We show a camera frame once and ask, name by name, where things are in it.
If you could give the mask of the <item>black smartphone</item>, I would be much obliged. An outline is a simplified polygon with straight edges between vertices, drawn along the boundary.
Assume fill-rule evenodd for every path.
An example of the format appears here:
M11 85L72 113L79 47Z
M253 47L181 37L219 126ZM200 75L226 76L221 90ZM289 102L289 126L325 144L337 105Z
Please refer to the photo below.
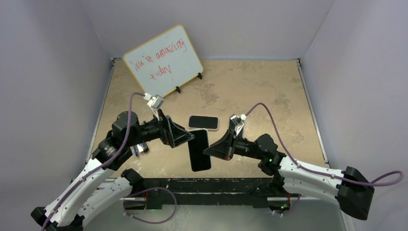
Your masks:
M204 128L217 130L219 119L214 116L191 115L188 121L189 128Z

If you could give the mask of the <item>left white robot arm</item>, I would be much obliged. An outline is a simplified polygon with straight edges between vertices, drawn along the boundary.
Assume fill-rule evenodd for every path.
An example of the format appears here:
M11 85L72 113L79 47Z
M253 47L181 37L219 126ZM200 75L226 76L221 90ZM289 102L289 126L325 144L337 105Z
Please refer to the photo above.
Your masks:
M192 133L161 110L157 112L157 116L143 124L130 110L118 115L106 138L66 190L48 206L36 207L31 212L41 230L81 231L114 201L142 194L144 179L133 169L124 170L109 187L102 190L98 187L132 156L131 148L137 144L159 139L164 145L176 148L193 140Z

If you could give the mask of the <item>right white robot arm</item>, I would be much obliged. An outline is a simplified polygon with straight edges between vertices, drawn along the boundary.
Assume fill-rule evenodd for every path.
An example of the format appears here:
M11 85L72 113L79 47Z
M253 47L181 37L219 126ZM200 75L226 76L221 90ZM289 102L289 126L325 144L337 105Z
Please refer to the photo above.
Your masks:
M355 168L346 170L323 168L296 161L278 151L278 145L268 134L250 141L228 130L224 136L203 151L205 155L231 160L237 154L260 162L258 167L272 177L270 189L274 195L302 194L326 200L349 216L367 220L374 188Z

